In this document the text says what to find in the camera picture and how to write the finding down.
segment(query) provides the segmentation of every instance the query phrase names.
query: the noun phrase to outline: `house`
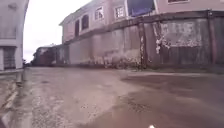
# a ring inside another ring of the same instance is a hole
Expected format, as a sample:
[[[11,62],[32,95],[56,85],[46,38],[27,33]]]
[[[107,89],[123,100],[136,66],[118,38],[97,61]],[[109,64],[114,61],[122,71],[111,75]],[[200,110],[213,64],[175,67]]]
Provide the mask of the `house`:
[[[32,66],[51,66],[55,60],[54,48],[51,46],[39,47],[33,56]]]
[[[92,0],[62,22],[65,43],[79,35],[127,19],[126,0]]]
[[[156,13],[215,10],[224,11],[224,0],[154,0]]]
[[[0,1],[0,70],[23,67],[23,27],[28,0]]]
[[[93,29],[140,15],[224,10],[224,0],[92,0],[62,22],[62,43]]]

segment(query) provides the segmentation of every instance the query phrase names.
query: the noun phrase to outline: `white building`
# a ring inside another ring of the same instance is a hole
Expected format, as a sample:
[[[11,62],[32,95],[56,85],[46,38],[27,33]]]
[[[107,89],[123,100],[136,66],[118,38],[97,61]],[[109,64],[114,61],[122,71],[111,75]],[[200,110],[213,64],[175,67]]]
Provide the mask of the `white building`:
[[[23,67],[23,27],[29,0],[0,0],[0,70]]]

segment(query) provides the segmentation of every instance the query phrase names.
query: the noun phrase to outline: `building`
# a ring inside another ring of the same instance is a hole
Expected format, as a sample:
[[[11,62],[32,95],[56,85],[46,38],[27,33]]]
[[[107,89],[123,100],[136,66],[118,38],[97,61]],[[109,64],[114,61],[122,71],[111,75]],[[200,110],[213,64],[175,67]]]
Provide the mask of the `building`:
[[[23,27],[28,2],[0,1],[0,70],[23,67]]]
[[[220,0],[92,0],[60,24],[56,64],[224,64],[222,6]]]
[[[224,0],[92,0],[62,22],[62,43],[96,28],[140,15],[224,10]]]
[[[63,43],[90,30],[126,19],[125,0],[93,0],[67,16],[63,27]]]
[[[214,10],[224,11],[224,0],[154,0],[156,13]]]
[[[54,48],[51,46],[39,47],[33,56],[32,66],[51,66],[55,60]]]

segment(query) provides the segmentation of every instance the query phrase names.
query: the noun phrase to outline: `road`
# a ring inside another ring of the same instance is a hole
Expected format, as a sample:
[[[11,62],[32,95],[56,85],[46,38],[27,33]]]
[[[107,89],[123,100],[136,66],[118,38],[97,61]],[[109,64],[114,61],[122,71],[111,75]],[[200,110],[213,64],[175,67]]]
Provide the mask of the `road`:
[[[223,128],[224,76],[30,68],[12,128]]]

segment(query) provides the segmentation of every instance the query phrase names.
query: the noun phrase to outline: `door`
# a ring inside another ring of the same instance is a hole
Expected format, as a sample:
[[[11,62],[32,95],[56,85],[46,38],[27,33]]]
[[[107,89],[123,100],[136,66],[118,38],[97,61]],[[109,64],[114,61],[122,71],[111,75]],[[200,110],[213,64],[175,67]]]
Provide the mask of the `door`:
[[[15,69],[15,48],[6,47],[4,48],[4,69]]]

